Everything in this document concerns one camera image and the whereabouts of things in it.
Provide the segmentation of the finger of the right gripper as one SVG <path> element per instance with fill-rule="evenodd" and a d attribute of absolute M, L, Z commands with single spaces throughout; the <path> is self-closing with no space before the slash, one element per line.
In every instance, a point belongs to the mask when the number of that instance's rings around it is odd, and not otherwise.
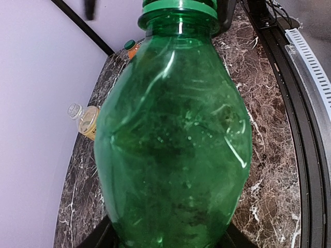
<path fill-rule="evenodd" d="M 87 20 L 94 20 L 96 0 L 84 0 L 84 14 Z"/>
<path fill-rule="evenodd" d="M 217 0 L 219 33 L 225 33 L 231 27 L 236 3 L 237 0 Z"/>

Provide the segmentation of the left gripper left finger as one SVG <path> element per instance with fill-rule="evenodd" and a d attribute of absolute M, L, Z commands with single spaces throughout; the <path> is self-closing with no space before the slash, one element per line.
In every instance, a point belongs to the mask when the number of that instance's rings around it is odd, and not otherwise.
<path fill-rule="evenodd" d="M 77 248 L 117 248 L 119 238 L 108 216 L 96 226 L 92 233 Z"/>

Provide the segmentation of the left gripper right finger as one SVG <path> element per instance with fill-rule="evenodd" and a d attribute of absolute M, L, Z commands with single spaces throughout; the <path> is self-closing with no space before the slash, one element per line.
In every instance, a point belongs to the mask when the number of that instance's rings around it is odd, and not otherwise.
<path fill-rule="evenodd" d="M 258 248 L 233 223 L 228 226 L 224 237 L 230 247 Z"/>

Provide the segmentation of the green bottle cap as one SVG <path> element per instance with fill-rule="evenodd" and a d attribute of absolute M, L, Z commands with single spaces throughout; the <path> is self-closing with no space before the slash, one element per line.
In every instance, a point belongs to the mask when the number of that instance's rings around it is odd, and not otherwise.
<path fill-rule="evenodd" d="M 191 1 L 191 0 L 163 0 L 163 1 L 143 1 L 142 14 L 147 14 L 155 10 L 175 9 L 194 10 L 217 18 L 217 1 Z"/>

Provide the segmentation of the yellow tea bottle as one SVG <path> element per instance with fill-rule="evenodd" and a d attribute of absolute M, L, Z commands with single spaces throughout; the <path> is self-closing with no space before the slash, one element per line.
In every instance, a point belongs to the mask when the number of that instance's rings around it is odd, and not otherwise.
<path fill-rule="evenodd" d="M 94 141 L 96 137 L 96 122 L 100 108 L 96 106 L 83 107 L 73 103 L 68 108 L 68 115 L 77 122 L 78 132 Z"/>

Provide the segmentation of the green plastic bottle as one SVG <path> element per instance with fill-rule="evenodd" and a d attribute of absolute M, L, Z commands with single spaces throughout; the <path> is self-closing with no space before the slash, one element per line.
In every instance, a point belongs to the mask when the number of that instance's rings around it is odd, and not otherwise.
<path fill-rule="evenodd" d="M 218 18 L 142 14 L 146 37 L 97 119 L 94 155 L 121 247 L 215 247 L 247 181 L 252 129 L 212 44 Z"/>

